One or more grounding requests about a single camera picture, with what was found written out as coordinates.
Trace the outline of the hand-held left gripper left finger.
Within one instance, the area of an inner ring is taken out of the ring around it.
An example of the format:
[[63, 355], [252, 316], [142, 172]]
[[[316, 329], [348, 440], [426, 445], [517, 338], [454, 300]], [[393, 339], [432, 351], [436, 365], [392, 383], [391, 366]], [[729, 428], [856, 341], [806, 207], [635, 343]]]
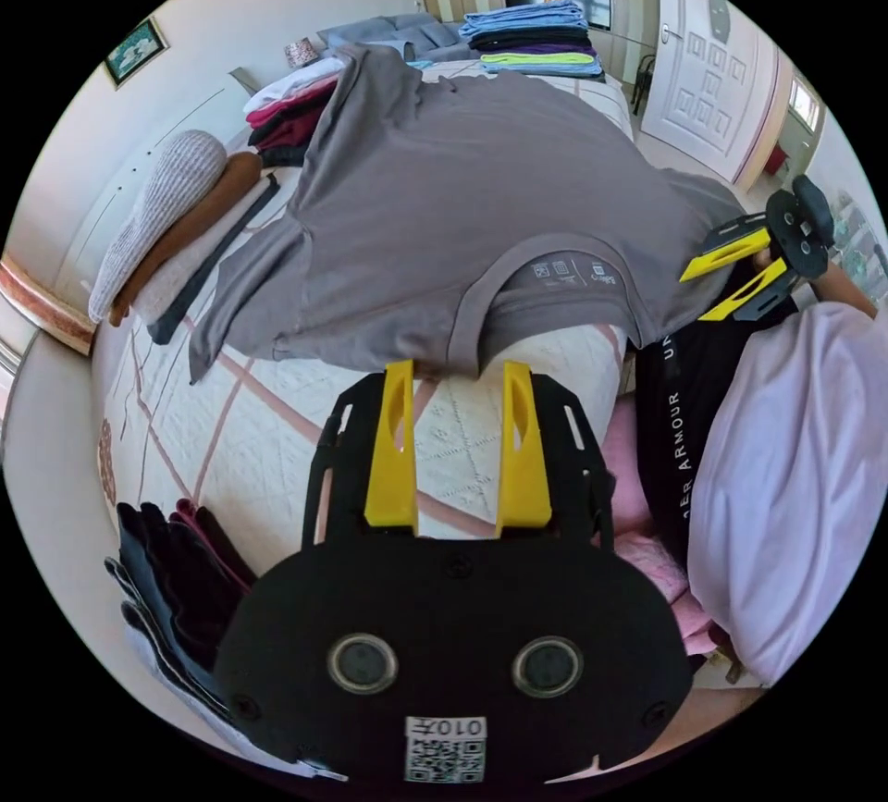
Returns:
[[374, 530], [416, 530], [413, 428], [413, 362], [388, 364], [365, 499], [365, 520]]

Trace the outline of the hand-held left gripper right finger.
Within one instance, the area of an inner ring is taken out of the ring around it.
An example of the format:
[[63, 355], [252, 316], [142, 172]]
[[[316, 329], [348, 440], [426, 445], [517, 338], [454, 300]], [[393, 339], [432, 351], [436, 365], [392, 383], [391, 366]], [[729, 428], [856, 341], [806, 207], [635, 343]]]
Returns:
[[498, 532], [538, 531], [552, 517], [545, 457], [527, 364], [503, 365]]

